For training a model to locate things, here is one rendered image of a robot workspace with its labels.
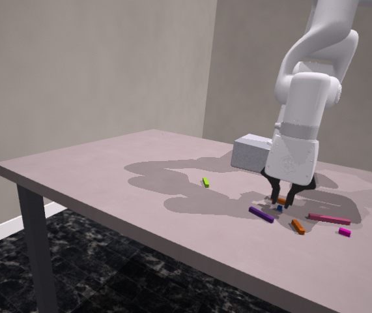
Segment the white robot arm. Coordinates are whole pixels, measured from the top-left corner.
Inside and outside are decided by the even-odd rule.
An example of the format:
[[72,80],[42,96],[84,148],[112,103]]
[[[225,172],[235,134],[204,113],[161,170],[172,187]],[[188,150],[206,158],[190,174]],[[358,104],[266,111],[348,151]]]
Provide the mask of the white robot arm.
[[[317,138],[323,111],[338,102],[358,45],[358,33],[351,29],[357,7],[372,7],[372,0],[311,0],[304,36],[288,51],[279,70],[274,96],[282,106],[267,144],[272,145],[279,133]],[[299,62],[304,57],[333,65]]]

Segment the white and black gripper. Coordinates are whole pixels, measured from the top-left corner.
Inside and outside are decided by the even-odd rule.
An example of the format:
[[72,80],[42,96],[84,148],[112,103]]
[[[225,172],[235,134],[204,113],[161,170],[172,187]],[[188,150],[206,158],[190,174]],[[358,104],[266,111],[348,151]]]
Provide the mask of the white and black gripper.
[[[277,146],[278,144],[278,146]],[[309,153],[309,151],[311,151]],[[293,204],[295,194],[314,190],[314,171],[319,151],[319,141],[304,140],[276,134],[261,175],[272,185],[270,199],[276,204],[280,192],[280,180],[292,183],[284,208]],[[303,186],[302,186],[303,185]],[[307,186],[305,186],[307,185]]]

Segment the small magenta block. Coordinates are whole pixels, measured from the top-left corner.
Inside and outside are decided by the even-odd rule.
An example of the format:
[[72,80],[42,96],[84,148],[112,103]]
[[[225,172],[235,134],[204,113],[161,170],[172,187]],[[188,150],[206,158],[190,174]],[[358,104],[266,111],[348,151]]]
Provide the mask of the small magenta block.
[[339,234],[350,237],[351,231],[343,229],[343,228],[339,228]]

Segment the lime green rod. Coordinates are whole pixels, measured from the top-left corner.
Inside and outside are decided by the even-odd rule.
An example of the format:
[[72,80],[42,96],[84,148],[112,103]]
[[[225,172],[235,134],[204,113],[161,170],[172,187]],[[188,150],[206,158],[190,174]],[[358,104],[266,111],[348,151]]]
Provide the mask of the lime green rod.
[[203,177],[203,183],[204,183],[205,188],[208,188],[209,187],[209,183],[208,183],[206,177]]

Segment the pink rod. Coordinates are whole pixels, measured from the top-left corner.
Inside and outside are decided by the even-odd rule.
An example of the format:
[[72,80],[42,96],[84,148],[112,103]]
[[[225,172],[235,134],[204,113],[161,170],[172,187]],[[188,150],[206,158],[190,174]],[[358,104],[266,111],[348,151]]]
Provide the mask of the pink rod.
[[324,216],[324,215],[316,215],[316,214],[311,214],[311,213],[309,213],[308,218],[312,220],[320,220],[324,222],[332,222],[336,224],[344,224],[344,225],[349,225],[349,226],[351,223],[349,219],[336,218],[336,217]]

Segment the purple rod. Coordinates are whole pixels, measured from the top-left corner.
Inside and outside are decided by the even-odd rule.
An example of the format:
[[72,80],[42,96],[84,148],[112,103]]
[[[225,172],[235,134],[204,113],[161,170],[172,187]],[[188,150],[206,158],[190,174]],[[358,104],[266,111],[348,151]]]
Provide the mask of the purple rod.
[[271,216],[269,216],[269,215],[263,213],[262,211],[260,211],[260,210],[258,210],[258,209],[256,209],[256,208],[254,208],[254,207],[249,207],[249,212],[251,212],[251,213],[257,215],[258,217],[260,217],[260,218],[266,220],[266,221],[269,222],[269,223],[273,223],[273,222],[274,222],[274,218],[273,218],[273,217],[271,217]]

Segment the orange rectangular bar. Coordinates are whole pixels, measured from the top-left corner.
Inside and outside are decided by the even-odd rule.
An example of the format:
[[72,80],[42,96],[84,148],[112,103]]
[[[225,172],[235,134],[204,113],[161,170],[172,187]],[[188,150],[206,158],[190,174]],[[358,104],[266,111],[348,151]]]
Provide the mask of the orange rectangular bar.
[[278,200],[277,200],[278,203],[281,203],[281,204],[283,204],[283,205],[285,205],[285,201],[286,201],[286,200],[281,199],[281,198],[278,198]]
[[294,226],[299,235],[304,235],[305,230],[303,229],[303,227],[301,227],[297,220],[292,220],[291,224]]

